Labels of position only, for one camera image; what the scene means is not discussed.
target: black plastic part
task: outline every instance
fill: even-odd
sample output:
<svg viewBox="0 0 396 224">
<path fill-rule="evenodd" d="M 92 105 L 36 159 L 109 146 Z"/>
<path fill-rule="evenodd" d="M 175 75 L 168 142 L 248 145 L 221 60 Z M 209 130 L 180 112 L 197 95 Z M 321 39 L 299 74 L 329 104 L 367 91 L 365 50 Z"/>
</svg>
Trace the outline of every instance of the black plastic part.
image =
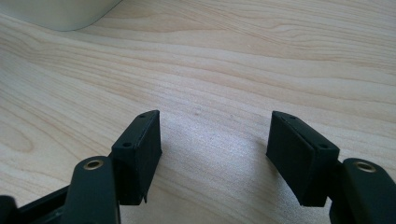
<svg viewBox="0 0 396 224">
<path fill-rule="evenodd" d="M 58 189 L 47 196 L 21 207 L 19 209 L 18 223 L 59 223 L 68 188 L 67 186 Z"/>
<path fill-rule="evenodd" d="M 112 147 L 118 199 L 123 205 L 147 200 L 149 186 L 162 155 L 160 111 L 139 115 Z"/>
<path fill-rule="evenodd" d="M 61 224 L 118 224 L 113 165 L 108 157 L 91 157 L 75 168 Z"/>
<path fill-rule="evenodd" d="M 18 214 L 15 200 L 9 196 L 0 196 L 0 223 L 15 223 Z"/>
<path fill-rule="evenodd" d="M 324 206 L 340 149 L 302 120 L 274 111 L 267 157 L 304 206 Z"/>
<path fill-rule="evenodd" d="M 344 160 L 342 187 L 357 223 L 396 223 L 396 185 L 380 166 Z"/>
<path fill-rule="evenodd" d="M 332 224 L 355 224 L 356 220 L 342 187 L 343 172 L 344 164 L 338 161 L 329 175 L 329 198 L 332 199 L 329 217 Z"/>
</svg>

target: screw hole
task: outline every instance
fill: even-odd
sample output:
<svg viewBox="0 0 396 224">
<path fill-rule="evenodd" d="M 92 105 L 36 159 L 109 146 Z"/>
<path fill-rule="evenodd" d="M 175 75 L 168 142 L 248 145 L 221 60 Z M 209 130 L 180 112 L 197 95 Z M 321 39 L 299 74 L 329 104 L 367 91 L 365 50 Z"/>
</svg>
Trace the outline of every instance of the screw hole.
<svg viewBox="0 0 396 224">
<path fill-rule="evenodd" d="M 360 169 L 364 172 L 367 172 L 367 173 L 375 173 L 376 172 L 375 167 L 367 162 L 357 161 L 354 164 L 356 165 L 356 167 L 358 167 L 358 169 Z"/>
<path fill-rule="evenodd" d="M 95 170 L 103 165 L 103 161 L 88 161 L 84 165 L 86 170 Z"/>
<path fill-rule="evenodd" d="M 329 148 L 327 145 L 325 145 L 325 144 L 319 144 L 319 147 L 321 147 L 321 148 Z"/>
</svg>

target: wooden table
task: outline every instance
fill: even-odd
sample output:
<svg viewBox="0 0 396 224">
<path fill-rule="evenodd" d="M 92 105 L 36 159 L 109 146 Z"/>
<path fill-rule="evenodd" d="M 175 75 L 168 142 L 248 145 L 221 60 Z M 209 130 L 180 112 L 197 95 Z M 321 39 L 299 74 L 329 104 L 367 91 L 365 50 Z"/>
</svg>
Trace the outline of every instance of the wooden table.
<svg viewBox="0 0 396 224">
<path fill-rule="evenodd" d="M 0 194 L 19 206 L 161 110 L 148 203 L 123 223 L 329 223 L 265 157 L 291 113 L 396 179 L 396 2 L 124 0 L 56 32 L 0 15 Z"/>
</svg>

